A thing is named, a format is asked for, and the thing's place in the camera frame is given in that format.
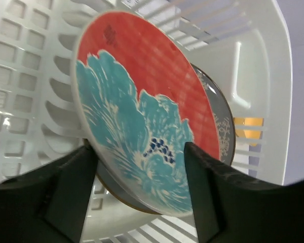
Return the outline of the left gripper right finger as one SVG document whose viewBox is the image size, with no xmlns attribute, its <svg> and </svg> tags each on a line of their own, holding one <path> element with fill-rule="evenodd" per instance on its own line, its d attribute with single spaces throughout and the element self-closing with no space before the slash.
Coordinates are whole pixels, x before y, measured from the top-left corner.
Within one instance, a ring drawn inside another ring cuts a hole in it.
<svg viewBox="0 0 304 243">
<path fill-rule="evenodd" d="M 250 177 L 192 142 L 184 162 L 199 242 L 304 242 L 304 180 Z"/>
</svg>

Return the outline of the red teal floral plate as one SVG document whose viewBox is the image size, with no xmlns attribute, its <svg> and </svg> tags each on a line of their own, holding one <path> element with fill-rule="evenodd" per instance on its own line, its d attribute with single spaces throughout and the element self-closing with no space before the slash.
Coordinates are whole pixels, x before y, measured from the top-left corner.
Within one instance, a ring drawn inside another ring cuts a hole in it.
<svg viewBox="0 0 304 243">
<path fill-rule="evenodd" d="M 115 180 L 159 214 L 193 212 L 184 164 L 191 142 L 219 158 L 209 99 L 177 45 L 143 18 L 98 14 L 70 64 L 81 126 Z"/>
</svg>

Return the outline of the grey deer pattern plate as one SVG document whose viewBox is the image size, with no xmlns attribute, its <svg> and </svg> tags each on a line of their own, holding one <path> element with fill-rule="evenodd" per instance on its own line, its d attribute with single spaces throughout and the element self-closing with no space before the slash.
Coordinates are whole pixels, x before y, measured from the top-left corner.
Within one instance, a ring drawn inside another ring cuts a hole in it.
<svg viewBox="0 0 304 243">
<path fill-rule="evenodd" d="M 218 85 L 200 68 L 192 65 L 195 73 L 199 77 L 206 94 L 210 100 L 211 109 L 218 131 L 218 140 L 220 148 L 220 161 L 226 165 L 231 165 L 235 155 L 236 135 L 235 125 L 229 104 L 226 101 Z M 130 196 L 107 171 L 102 163 L 98 163 L 98 173 L 96 177 L 106 189 L 117 200 L 125 205 L 148 214 L 158 215 L 159 213 L 149 209 L 144 204 Z"/>
</svg>

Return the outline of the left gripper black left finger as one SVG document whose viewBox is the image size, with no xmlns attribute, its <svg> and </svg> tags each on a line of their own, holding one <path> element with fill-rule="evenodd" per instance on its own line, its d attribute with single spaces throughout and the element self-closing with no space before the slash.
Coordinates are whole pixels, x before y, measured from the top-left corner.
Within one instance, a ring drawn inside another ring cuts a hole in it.
<svg viewBox="0 0 304 243">
<path fill-rule="evenodd" d="M 0 242 L 80 242 L 97 164 L 82 146 L 0 183 Z"/>
</svg>

